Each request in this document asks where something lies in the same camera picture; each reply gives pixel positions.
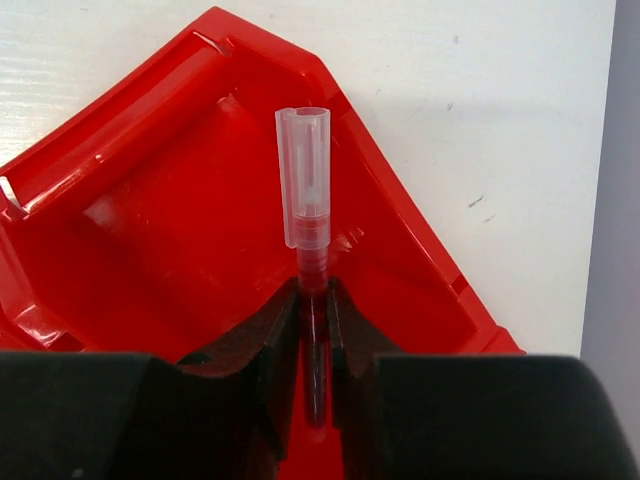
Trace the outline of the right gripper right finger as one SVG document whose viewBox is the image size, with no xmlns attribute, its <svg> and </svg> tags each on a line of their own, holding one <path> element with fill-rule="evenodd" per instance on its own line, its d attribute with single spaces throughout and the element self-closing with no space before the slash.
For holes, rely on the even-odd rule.
<svg viewBox="0 0 640 480">
<path fill-rule="evenodd" d="M 383 479 L 381 401 L 375 360 L 400 348 L 356 306 L 343 282 L 329 281 L 327 321 L 333 426 L 346 479 Z"/>
</svg>

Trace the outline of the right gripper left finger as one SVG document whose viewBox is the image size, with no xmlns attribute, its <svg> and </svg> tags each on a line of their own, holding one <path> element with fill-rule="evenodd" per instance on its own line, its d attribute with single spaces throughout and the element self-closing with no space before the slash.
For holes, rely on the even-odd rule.
<svg viewBox="0 0 640 480">
<path fill-rule="evenodd" d="M 255 313 L 177 364 L 216 388 L 229 479 L 276 479 L 287 458 L 298 370 L 297 281 L 286 280 Z"/>
</svg>

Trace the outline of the red pen refill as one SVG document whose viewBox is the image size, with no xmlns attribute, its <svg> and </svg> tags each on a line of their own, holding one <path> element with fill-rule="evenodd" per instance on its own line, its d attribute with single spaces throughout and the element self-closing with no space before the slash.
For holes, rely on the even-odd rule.
<svg viewBox="0 0 640 480">
<path fill-rule="evenodd" d="M 327 422 L 326 319 L 329 287 L 330 220 L 327 216 L 296 221 L 301 358 L 306 421 L 320 433 Z"/>
</svg>

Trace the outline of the clear pen cap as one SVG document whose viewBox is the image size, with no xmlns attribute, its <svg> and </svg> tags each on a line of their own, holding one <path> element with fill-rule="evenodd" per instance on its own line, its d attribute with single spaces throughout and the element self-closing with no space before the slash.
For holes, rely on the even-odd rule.
<svg viewBox="0 0 640 480">
<path fill-rule="evenodd" d="M 324 249 L 330 243 L 331 113 L 284 108 L 275 121 L 285 244 Z"/>
</svg>

